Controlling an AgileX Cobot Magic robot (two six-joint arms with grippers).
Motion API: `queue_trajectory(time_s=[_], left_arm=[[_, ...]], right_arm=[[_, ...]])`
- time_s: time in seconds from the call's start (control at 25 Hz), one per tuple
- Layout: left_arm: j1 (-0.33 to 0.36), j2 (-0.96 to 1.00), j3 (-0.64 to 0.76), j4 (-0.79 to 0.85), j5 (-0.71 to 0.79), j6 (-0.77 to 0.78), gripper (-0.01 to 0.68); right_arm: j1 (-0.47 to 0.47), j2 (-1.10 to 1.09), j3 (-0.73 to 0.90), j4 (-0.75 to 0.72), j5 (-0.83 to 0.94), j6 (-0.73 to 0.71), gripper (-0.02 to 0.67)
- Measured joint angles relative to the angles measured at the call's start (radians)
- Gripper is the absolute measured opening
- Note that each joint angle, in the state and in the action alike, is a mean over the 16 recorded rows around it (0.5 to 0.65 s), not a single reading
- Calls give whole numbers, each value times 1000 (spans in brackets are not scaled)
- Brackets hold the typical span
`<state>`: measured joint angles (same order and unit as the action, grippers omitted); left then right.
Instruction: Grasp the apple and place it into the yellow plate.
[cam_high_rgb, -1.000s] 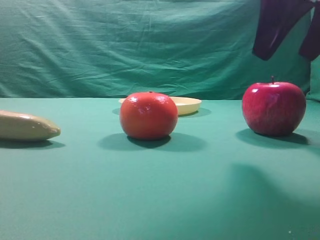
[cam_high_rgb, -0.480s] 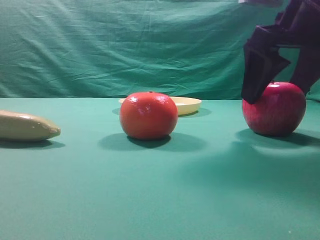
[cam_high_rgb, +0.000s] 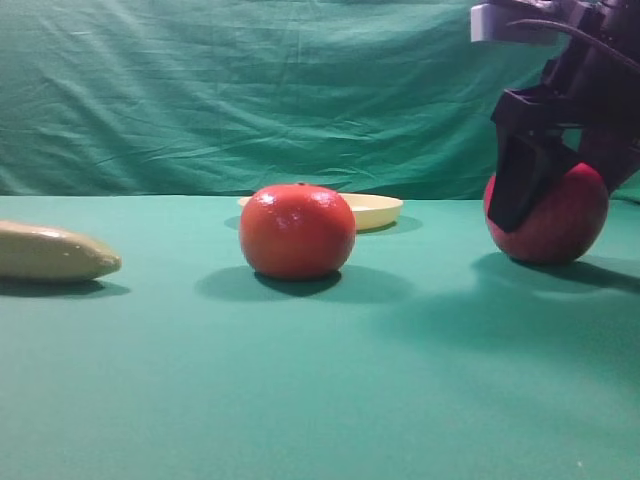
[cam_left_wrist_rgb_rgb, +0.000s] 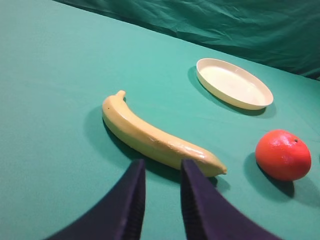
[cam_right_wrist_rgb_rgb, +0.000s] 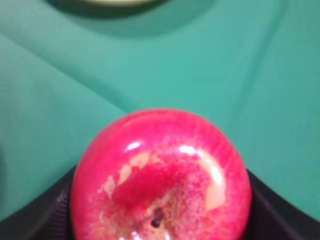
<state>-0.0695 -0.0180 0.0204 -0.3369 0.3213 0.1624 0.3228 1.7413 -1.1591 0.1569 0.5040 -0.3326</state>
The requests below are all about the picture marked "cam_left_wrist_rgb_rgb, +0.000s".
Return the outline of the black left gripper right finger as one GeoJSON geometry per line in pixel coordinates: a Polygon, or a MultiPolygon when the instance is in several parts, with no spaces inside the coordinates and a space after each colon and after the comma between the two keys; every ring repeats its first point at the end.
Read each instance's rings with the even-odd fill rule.
{"type": "Polygon", "coordinates": [[[188,240],[278,240],[231,205],[191,159],[181,162],[181,212],[188,240]]]}

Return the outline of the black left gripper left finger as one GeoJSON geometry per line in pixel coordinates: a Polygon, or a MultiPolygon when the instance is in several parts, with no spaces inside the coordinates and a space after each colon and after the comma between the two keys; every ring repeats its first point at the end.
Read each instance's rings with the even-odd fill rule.
{"type": "Polygon", "coordinates": [[[88,212],[49,240],[139,240],[146,202],[146,168],[133,161],[113,188],[88,212]]]}

